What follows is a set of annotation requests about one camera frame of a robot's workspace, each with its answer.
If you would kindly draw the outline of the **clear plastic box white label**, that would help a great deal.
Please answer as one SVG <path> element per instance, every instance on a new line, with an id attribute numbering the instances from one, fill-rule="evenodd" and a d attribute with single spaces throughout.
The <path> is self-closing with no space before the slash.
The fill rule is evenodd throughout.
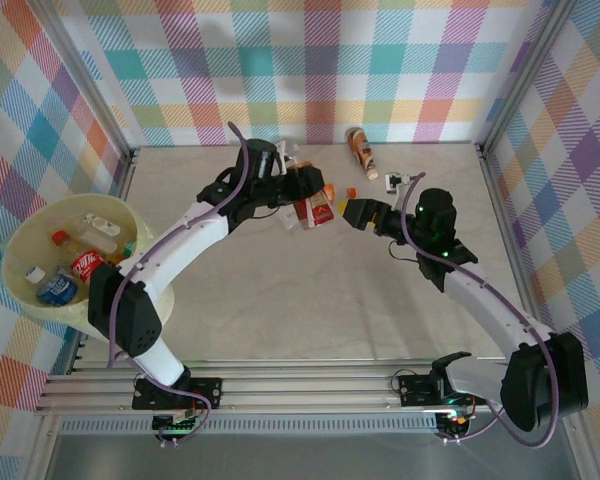
<path id="1" fill-rule="evenodd" d="M 294 204 L 281 206 L 276 216 L 281 221 L 285 231 L 291 233 L 302 229 L 302 223 Z"/>

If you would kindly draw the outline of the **clear bottle orange label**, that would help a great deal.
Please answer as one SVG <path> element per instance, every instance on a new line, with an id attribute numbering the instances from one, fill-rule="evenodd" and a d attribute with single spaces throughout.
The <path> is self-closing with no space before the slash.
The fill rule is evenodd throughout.
<path id="1" fill-rule="evenodd" d="M 323 188 L 323 191 L 330 203 L 354 199 L 357 197 L 357 190 L 354 187 L 339 189 L 333 183 L 326 184 Z"/>

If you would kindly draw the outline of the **brown label bottle beige cap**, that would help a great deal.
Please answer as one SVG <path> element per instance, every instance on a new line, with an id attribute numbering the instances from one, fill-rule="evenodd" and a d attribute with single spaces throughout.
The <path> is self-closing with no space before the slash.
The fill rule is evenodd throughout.
<path id="1" fill-rule="evenodd" d="M 376 180 L 378 171 L 364 130 L 361 128 L 349 129 L 346 133 L 346 141 L 354 159 L 364 171 L 367 179 L 370 181 Z"/>

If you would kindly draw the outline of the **clear bottle blue label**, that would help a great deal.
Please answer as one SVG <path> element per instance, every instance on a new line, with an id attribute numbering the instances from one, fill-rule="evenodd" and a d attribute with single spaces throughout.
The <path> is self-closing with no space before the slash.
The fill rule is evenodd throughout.
<path id="1" fill-rule="evenodd" d="M 67 306 L 78 294 L 75 280 L 58 268 L 47 272 L 33 266 L 25 274 L 25 279 L 34 287 L 35 297 L 45 305 Z"/>

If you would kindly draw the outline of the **pale yellow plastic bin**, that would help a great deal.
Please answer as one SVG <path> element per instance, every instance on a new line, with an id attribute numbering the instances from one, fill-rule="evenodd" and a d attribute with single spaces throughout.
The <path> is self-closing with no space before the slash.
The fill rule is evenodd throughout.
<path id="1" fill-rule="evenodd" d="M 33 267 L 49 273 L 67 263 L 51 241 L 51 235 L 64 227 L 72 231 L 78 218 L 87 213 L 128 229 L 136 237 L 138 251 L 148 248 L 156 239 L 146 221 L 119 198 L 94 193 L 66 197 L 38 210 L 9 238 L 1 260 L 1 280 L 26 315 L 70 326 L 104 342 L 106 338 L 87 320 L 88 292 L 85 285 L 80 286 L 78 301 L 55 307 L 39 301 L 34 285 L 25 279 L 25 274 Z"/>

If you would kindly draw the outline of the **small circuit board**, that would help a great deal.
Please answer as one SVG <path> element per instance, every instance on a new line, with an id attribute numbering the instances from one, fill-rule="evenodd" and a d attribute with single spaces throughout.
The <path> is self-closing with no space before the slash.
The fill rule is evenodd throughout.
<path id="1" fill-rule="evenodd" d="M 458 440 L 466 437 L 469 434 L 471 420 L 473 415 L 452 414 L 452 413 L 436 413 L 436 433 L 435 435 L 442 440 Z"/>
<path id="2" fill-rule="evenodd" d="M 192 416 L 182 421 L 175 422 L 172 416 L 159 415 L 154 416 L 151 422 L 151 428 L 155 437 L 160 442 L 179 441 L 191 433 L 198 425 L 198 417 Z"/>

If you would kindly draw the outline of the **aluminium frame post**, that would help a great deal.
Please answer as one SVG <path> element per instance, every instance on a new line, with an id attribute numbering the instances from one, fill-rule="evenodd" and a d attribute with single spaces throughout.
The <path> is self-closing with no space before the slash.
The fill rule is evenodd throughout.
<path id="1" fill-rule="evenodd" d="M 542 0 L 538 14 L 511 63 L 474 143 L 476 150 L 484 157 L 491 154 L 500 141 L 577 2 L 578 0 Z"/>
<path id="2" fill-rule="evenodd" d="M 125 139 L 61 17 L 55 12 L 51 0 L 26 0 L 26 2 L 49 36 L 67 71 L 94 111 L 95 117 L 100 121 L 104 132 L 120 151 L 123 162 L 131 164 L 134 159 L 134 149 Z"/>

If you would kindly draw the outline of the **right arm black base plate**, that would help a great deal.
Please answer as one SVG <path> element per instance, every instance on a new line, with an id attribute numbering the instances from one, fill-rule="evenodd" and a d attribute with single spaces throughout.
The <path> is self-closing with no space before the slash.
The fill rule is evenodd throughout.
<path id="1" fill-rule="evenodd" d="M 402 407 L 407 406 L 483 406 L 486 401 L 468 393 L 453 390 L 443 380 L 431 375 L 409 373 L 394 376 L 391 387 L 399 395 Z"/>

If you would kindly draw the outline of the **aluminium mounting rail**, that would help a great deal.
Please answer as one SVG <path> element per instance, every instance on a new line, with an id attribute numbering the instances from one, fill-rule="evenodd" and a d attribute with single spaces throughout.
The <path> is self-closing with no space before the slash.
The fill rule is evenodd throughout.
<path id="1" fill-rule="evenodd" d="M 432 363 L 406 360 L 202 361 L 187 369 L 190 378 L 222 379 L 217 413 L 308 414 L 376 413 L 383 410 L 449 412 L 483 406 L 407 406 L 391 379 L 409 373 L 431 375 Z M 50 377 L 36 411 L 39 414 L 153 413 L 179 415 L 186 410 L 133 410 L 134 384 L 145 379 L 131 366 L 108 369 L 79 361 L 68 375 Z"/>

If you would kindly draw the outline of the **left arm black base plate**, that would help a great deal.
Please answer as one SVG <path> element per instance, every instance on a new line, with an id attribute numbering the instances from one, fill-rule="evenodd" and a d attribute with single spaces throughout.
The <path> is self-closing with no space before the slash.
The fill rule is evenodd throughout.
<path id="1" fill-rule="evenodd" d="M 189 410 L 193 407 L 204 409 L 202 400 L 194 400 L 190 396 L 173 394 L 153 385 L 147 379 L 138 379 L 134 384 L 134 395 L 131 408 L 133 410 Z M 205 397 L 212 409 L 218 409 L 222 396 L 222 379 L 218 377 L 182 377 L 172 389 L 181 390 Z"/>

